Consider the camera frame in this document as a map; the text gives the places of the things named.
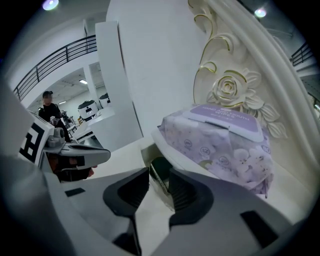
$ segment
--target black metal railing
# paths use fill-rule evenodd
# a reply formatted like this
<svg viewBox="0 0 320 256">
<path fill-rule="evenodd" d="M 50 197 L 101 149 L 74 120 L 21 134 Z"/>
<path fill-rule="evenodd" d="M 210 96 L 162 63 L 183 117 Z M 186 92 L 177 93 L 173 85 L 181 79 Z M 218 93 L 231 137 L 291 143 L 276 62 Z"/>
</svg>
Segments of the black metal railing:
<svg viewBox="0 0 320 256">
<path fill-rule="evenodd" d="M 292 54 L 292 65 L 295 67 L 313 56 L 314 54 L 312 53 L 309 45 L 305 42 L 294 54 Z"/>
<path fill-rule="evenodd" d="M 13 92 L 22 101 L 32 88 L 51 72 L 82 55 L 95 51 L 97 51 L 96 35 L 69 43 L 41 60 L 24 76 Z"/>
</svg>

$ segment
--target ceiling light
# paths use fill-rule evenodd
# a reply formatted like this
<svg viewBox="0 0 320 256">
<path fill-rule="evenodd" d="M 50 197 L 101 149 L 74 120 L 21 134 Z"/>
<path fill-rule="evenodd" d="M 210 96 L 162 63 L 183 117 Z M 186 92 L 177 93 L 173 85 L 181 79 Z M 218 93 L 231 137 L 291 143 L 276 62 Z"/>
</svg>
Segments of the ceiling light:
<svg viewBox="0 0 320 256">
<path fill-rule="evenodd" d="M 267 12 L 265 9 L 263 8 L 259 8 L 257 10 L 255 10 L 254 15 L 257 16 L 258 18 L 263 18 L 264 16 L 266 16 Z"/>
<path fill-rule="evenodd" d="M 46 0 L 42 4 L 42 8 L 46 11 L 54 9 L 59 3 L 59 0 Z"/>
</svg>

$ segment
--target carved rose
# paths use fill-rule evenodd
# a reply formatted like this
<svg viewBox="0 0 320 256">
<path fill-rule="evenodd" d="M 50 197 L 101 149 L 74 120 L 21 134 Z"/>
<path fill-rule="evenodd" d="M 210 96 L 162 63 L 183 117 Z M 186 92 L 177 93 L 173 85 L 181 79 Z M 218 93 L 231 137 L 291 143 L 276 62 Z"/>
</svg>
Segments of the carved rose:
<svg viewBox="0 0 320 256">
<path fill-rule="evenodd" d="M 246 70 L 248 78 L 235 70 L 226 70 L 222 77 L 215 80 L 207 101 L 219 103 L 226 108 L 260 109 L 264 102 L 256 95 L 256 88 L 261 78 Z"/>
</svg>

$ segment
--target gold trim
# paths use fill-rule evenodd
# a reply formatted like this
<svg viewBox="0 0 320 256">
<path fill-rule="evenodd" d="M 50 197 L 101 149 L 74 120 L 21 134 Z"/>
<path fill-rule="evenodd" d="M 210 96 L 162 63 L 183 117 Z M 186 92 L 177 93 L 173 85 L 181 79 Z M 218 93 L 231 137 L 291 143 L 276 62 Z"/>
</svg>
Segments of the gold trim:
<svg viewBox="0 0 320 256">
<path fill-rule="evenodd" d="M 238 71 L 235 71 L 235 70 L 226 70 L 226 71 L 224 71 L 224 73 L 227 73 L 227 72 L 234 73 L 234 74 L 242 77 L 243 80 L 244 80 L 245 82 L 247 82 L 247 79 L 246 79 L 242 74 L 240 74 Z"/>
<path fill-rule="evenodd" d="M 189 3 L 189 0 L 188 0 L 188 6 L 190 6 L 192 9 L 194 8 L 194 7 Z"/>
<path fill-rule="evenodd" d="M 235 94 L 234 94 L 234 96 L 236 96 L 236 95 L 237 95 L 237 93 L 238 93 L 238 86 L 237 86 L 236 81 L 234 81 L 234 83 L 235 83 Z"/>
<path fill-rule="evenodd" d="M 218 95 L 221 99 L 226 99 L 226 100 L 232 100 L 232 98 L 228 98 L 228 97 L 224 97 L 224 96 L 220 96 Z"/>
<path fill-rule="evenodd" d="M 201 66 L 201 67 L 199 67 L 198 68 L 198 71 L 200 71 L 200 70 L 202 70 L 202 69 L 207 69 L 207 70 L 209 70 L 210 72 L 212 72 L 212 73 L 216 73 L 216 71 L 214 71 L 212 68 L 210 68 L 210 67 L 207 67 L 207 66 Z"/>
<path fill-rule="evenodd" d="M 233 89 L 232 86 L 231 86 L 229 83 L 226 83 L 226 84 L 224 85 L 224 88 L 226 88 L 227 86 L 228 86 L 228 91 L 230 91 L 230 90 Z"/>
<path fill-rule="evenodd" d="M 205 51 L 206 51 L 206 48 L 207 48 L 208 44 L 211 42 L 211 40 L 217 39 L 217 38 L 223 39 L 226 42 L 226 46 L 227 46 L 228 51 L 230 51 L 229 43 L 228 43 L 226 38 L 224 38 L 223 36 L 212 37 L 204 46 L 204 49 L 203 49 L 203 52 L 202 52 L 202 55 L 201 55 L 201 59 L 200 59 L 200 63 L 202 62 L 202 59 L 204 57 L 204 54 L 205 54 Z"/>
<path fill-rule="evenodd" d="M 214 62 L 212 62 L 212 61 L 207 61 L 206 63 L 204 63 L 204 64 L 202 65 L 202 67 L 203 67 L 204 65 L 208 64 L 208 63 L 211 63 L 212 65 L 214 65 L 214 67 L 215 67 L 214 73 L 216 73 L 216 72 L 217 72 L 217 65 L 216 65 Z"/>
<path fill-rule="evenodd" d="M 222 107 L 225 107 L 225 108 L 234 108 L 234 107 L 237 107 L 237 106 L 239 106 L 239 105 L 241 105 L 241 104 L 243 104 L 244 102 L 243 101 L 241 101 L 241 102 L 239 102 L 239 103 L 237 103 L 237 104 L 234 104 L 234 105 L 231 105 L 231 106 L 224 106 L 224 105 L 222 105 Z"/>
<path fill-rule="evenodd" d="M 206 17 L 206 18 L 210 21 L 210 23 L 211 23 L 211 33 L 210 33 L 210 37 L 209 37 L 209 38 L 211 38 L 211 37 L 212 37 L 212 34 L 214 33 L 214 24 L 212 23 L 212 20 L 211 20 L 207 15 L 205 15 L 205 14 L 197 14 L 197 15 L 194 16 L 194 18 L 193 18 L 194 22 L 197 22 L 197 21 L 196 21 L 196 18 L 199 17 L 199 16 Z"/>
<path fill-rule="evenodd" d="M 194 76 L 194 81 L 193 81 L 193 102 L 196 103 L 196 99 L 195 99 L 195 85 L 196 85 L 196 78 L 197 78 L 197 74 L 200 70 L 202 69 L 207 69 L 208 71 L 210 71 L 211 73 L 216 73 L 217 71 L 217 66 L 216 64 L 214 64 L 212 61 L 208 61 L 206 63 L 212 63 L 214 66 L 215 66 L 215 70 L 213 70 L 212 68 L 209 68 L 209 67 L 206 67 L 206 66 L 201 66 L 198 68 L 198 70 L 196 71 L 195 73 L 195 76 Z"/>
<path fill-rule="evenodd" d="M 232 76 L 230 76 L 230 75 L 225 75 L 225 76 L 221 77 L 221 78 L 219 79 L 219 81 L 218 81 L 218 87 L 219 87 L 219 84 L 220 84 L 221 80 L 222 80 L 222 79 L 225 79 L 225 78 L 232 78 Z"/>
</svg>

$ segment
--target person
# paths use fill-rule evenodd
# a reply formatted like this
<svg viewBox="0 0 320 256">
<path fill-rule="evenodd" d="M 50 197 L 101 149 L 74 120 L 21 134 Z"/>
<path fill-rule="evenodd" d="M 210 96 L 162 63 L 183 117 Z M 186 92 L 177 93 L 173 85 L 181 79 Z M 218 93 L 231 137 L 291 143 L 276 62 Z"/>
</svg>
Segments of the person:
<svg viewBox="0 0 320 256">
<path fill-rule="evenodd" d="M 68 130 L 60 119 L 62 117 L 60 109 L 58 108 L 57 104 L 52 103 L 52 94 L 53 94 L 52 91 L 47 91 L 47 90 L 42 94 L 43 108 L 41 107 L 39 109 L 38 115 L 39 117 L 43 118 L 45 121 L 49 123 L 50 123 L 50 118 L 52 116 L 59 119 L 59 121 L 54 127 L 62 128 L 64 131 L 65 142 L 70 143 L 71 140 L 69 138 Z"/>
</svg>

